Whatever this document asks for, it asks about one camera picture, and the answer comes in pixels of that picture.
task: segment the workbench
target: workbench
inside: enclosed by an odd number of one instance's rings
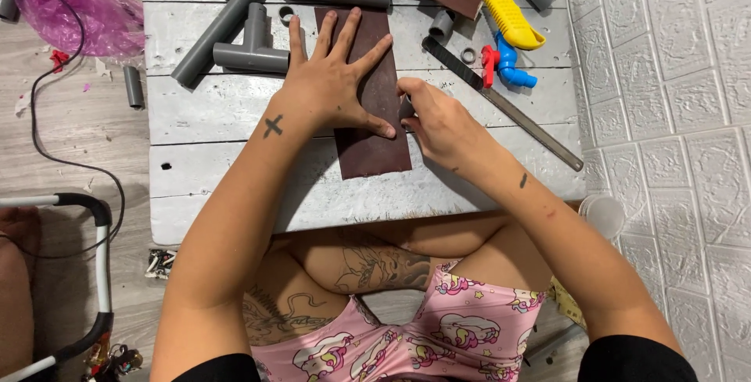
[[[519,51],[517,68],[539,82],[534,89],[494,88],[580,156],[579,129],[571,72],[571,38],[566,0],[539,13],[526,0],[514,0],[547,43]],[[273,47],[289,49],[288,30],[278,18],[284,0],[259,0],[268,9]],[[158,244],[183,240],[193,219],[242,149],[245,140],[283,79],[259,74],[227,74],[213,66],[193,90],[170,77],[224,0],[144,0],[146,82],[148,87],[149,181],[153,239]],[[314,5],[292,4],[300,16],[306,50],[318,35]],[[388,10],[398,77],[427,80],[459,99],[532,174],[564,199],[584,197],[584,176],[516,126],[420,47],[439,11],[429,0],[393,0]],[[459,18],[449,51],[477,52],[494,46],[487,11],[474,22]],[[241,43],[242,31],[234,43]],[[478,60],[472,65],[480,72]],[[342,180],[331,130],[319,132],[303,149],[287,183],[274,232],[299,231],[374,220],[459,214],[497,208],[471,184],[425,160],[408,134],[412,170]]]

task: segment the pink plastic bag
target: pink plastic bag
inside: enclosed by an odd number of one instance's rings
[[[86,32],[86,56],[123,63],[144,50],[144,9],[135,0],[65,0],[80,16]],[[80,43],[80,27],[59,0],[16,0],[25,20],[44,41],[65,52]]]

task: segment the wooden floor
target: wooden floor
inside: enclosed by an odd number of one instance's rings
[[[60,165],[34,151],[28,111],[14,114],[16,100],[34,79],[52,66],[44,43],[22,19],[0,23],[0,196],[43,195],[61,191],[92,194],[105,200],[117,216],[119,197],[115,185],[101,173]],[[164,282],[146,279],[146,256],[151,242],[149,224],[148,117],[145,110],[128,107],[119,67],[113,81],[99,77],[92,59],[76,61],[45,79],[38,94],[38,134],[43,148],[53,156],[99,166],[120,178],[126,191],[126,216],[111,246],[110,268],[115,311],[113,342],[138,348],[150,365]],[[85,84],[91,89],[83,92]],[[94,241],[93,220],[73,207],[43,210],[43,253],[62,254]],[[47,354],[77,340],[91,326],[96,312],[93,255],[62,260],[42,260],[34,283],[37,350]],[[367,299],[384,321],[408,319],[417,309],[420,293],[391,292]],[[538,319],[539,332],[530,345],[566,327],[568,319],[546,303]],[[584,337],[561,348],[552,365],[533,365],[521,380],[575,380]],[[71,360],[61,380],[78,380],[81,359]],[[147,380],[148,371],[125,380]]]

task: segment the tattoo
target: tattoo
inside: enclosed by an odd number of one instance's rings
[[[275,299],[258,285],[254,285],[248,294],[252,301],[243,300],[243,320],[245,320],[245,327],[249,329],[250,344],[256,347],[277,344],[313,332],[335,319],[334,317],[296,315],[293,301],[297,297],[306,298],[310,307],[320,307],[326,304],[326,301],[314,302],[313,296],[307,292],[299,292],[287,297],[287,306],[290,311],[285,314],[278,309]]]
[[[269,134],[271,134],[271,131],[276,132],[278,135],[282,135],[282,129],[278,127],[279,121],[281,121],[282,118],[283,118],[282,115],[277,116],[277,118],[274,119],[273,121],[271,119],[266,118],[264,122],[266,122],[266,126],[269,128],[264,133],[264,138],[268,137]]]
[[[412,288],[424,290],[430,276],[430,258],[402,250],[365,232],[339,228],[346,241],[340,278],[334,284],[343,294]]]

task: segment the blue plastic fitting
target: blue plastic fitting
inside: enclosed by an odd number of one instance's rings
[[[496,44],[501,56],[498,62],[498,76],[514,86],[529,88],[536,86],[537,77],[529,75],[525,70],[516,69],[516,50],[503,38],[501,31],[496,31]]]

